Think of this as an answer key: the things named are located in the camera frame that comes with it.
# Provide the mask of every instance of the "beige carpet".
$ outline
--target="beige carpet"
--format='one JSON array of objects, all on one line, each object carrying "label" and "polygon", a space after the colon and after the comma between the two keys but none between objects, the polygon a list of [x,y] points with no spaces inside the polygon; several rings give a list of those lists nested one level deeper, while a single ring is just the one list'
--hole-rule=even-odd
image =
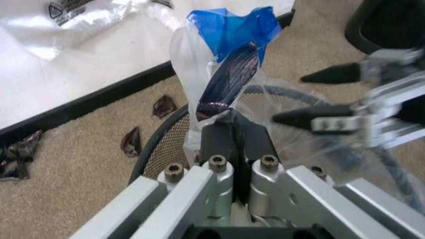
[{"label": "beige carpet", "polygon": [[[264,71],[297,84],[300,76],[364,54],[344,38],[345,24],[360,0],[298,0],[291,27],[270,44]],[[308,85],[335,103],[358,100],[359,84]],[[123,135],[138,125],[146,143],[164,121],[151,118],[163,94],[186,103],[176,77],[46,132],[30,165],[31,178],[0,183],[0,238],[66,238],[105,206],[128,182],[136,158],[119,149]],[[396,150],[403,164],[425,180],[424,143]]]}]

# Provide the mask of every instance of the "mesh surface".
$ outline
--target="mesh surface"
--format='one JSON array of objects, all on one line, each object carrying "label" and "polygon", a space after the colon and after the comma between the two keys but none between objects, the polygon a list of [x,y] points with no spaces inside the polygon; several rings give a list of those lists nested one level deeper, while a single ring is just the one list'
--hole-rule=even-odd
[{"label": "mesh surface", "polygon": [[185,115],[165,133],[154,148],[146,164],[143,176],[156,178],[170,163],[181,163],[189,167],[183,151],[186,132],[189,130],[189,115]]},{"label": "mesh surface", "polygon": [[[272,99],[282,104],[288,100],[285,96],[271,95]],[[264,96],[261,93],[249,93],[243,94],[239,102],[245,105],[255,105],[255,103],[264,102]],[[178,120],[170,129],[164,134],[162,139],[153,149],[149,160],[146,164],[146,168],[143,172],[143,176],[155,179],[165,166],[170,163],[181,163],[184,167],[188,168],[189,164],[186,160],[185,153],[183,151],[183,144],[185,142],[186,132],[189,130],[189,115],[186,114],[180,120]]]}]

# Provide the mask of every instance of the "clear plastic wrap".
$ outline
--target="clear plastic wrap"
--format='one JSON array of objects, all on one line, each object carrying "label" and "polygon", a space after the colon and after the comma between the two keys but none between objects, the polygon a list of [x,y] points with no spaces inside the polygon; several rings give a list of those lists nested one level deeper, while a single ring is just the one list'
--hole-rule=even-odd
[{"label": "clear plastic wrap", "polygon": [[170,57],[189,102],[190,129],[186,135],[184,150],[190,164],[193,164],[195,152],[200,148],[202,127],[211,124],[217,117],[203,120],[197,117],[199,103],[204,103],[201,99],[208,98],[204,95],[206,88],[213,90],[213,87],[209,86],[210,79],[214,78],[216,73],[222,74],[227,76],[226,84],[234,88],[225,93],[217,92],[221,94],[219,96],[222,98],[221,101],[208,103],[233,108],[236,103],[234,98],[240,92],[240,88],[251,80],[255,72],[249,76],[241,76],[238,74],[241,71],[233,71],[231,67],[221,71],[221,67],[234,66],[235,62],[237,65],[241,62],[238,59],[229,63],[232,51],[254,44],[258,50],[258,57],[255,56],[257,63],[250,60],[253,59],[249,58],[251,54],[246,55],[249,58],[247,62],[252,63],[249,69],[258,72],[258,62],[261,63],[264,57],[267,43],[277,37],[279,32],[280,25],[271,7],[256,8],[244,17],[235,16],[225,8],[196,10],[189,14],[184,26],[174,32],[170,43]]},{"label": "clear plastic wrap", "polygon": [[424,183],[401,167],[389,151],[364,148],[356,135],[313,135],[271,120],[277,113],[323,104],[328,103],[316,93],[257,74],[235,109],[267,128],[286,169],[319,166],[337,185],[364,178],[424,214]]},{"label": "clear plastic wrap", "polygon": [[[199,28],[190,21],[174,33],[170,54],[173,68],[189,101],[190,130],[185,138],[184,150],[189,163],[193,164],[196,152],[200,150],[202,127],[226,113],[224,111],[203,120],[197,115],[202,95],[221,64],[217,62],[217,55],[211,46],[201,36]],[[294,87],[284,80],[269,79],[260,68],[241,92],[226,107],[236,109],[251,121],[267,128],[285,168],[320,166],[337,185],[363,177],[424,213],[425,186],[402,168],[388,151],[364,148],[357,142],[356,135],[317,136],[271,120],[276,113],[327,105],[323,97]]]},{"label": "clear plastic wrap", "polygon": [[52,60],[63,49],[82,42],[130,13],[147,0],[16,0],[0,4],[0,23],[33,54]]}]

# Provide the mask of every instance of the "black pointed tip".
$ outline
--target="black pointed tip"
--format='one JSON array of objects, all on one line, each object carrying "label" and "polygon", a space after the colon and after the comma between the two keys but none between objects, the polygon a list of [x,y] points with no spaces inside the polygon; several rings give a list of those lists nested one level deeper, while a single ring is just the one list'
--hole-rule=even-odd
[{"label": "black pointed tip", "polygon": [[358,63],[349,63],[331,66],[321,71],[303,76],[300,80],[305,83],[354,83],[360,81],[360,65]]}]

